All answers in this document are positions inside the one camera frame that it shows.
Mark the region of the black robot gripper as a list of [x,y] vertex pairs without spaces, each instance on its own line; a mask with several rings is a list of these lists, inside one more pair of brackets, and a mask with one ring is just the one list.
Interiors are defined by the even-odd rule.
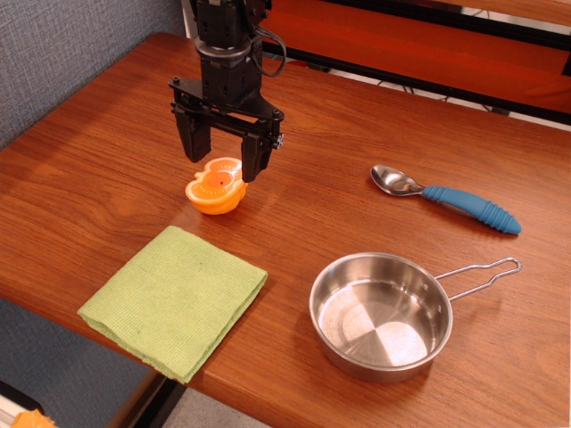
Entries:
[[201,54],[199,79],[172,78],[171,112],[186,157],[196,163],[211,152],[214,128],[239,136],[243,180],[253,182],[267,168],[272,150],[284,142],[285,114],[261,93],[262,79],[275,77],[283,68],[265,70],[261,51],[218,51]]

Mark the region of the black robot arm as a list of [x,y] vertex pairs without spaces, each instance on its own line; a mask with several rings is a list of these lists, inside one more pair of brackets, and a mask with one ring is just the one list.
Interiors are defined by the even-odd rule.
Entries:
[[246,183],[267,168],[284,139],[285,114],[261,93],[269,74],[263,68],[262,40],[281,40],[261,26],[271,7],[270,1],[193,1],[201,77],[169,82],[186,157],[197,162],[211,151],[213,129],[239,136]]

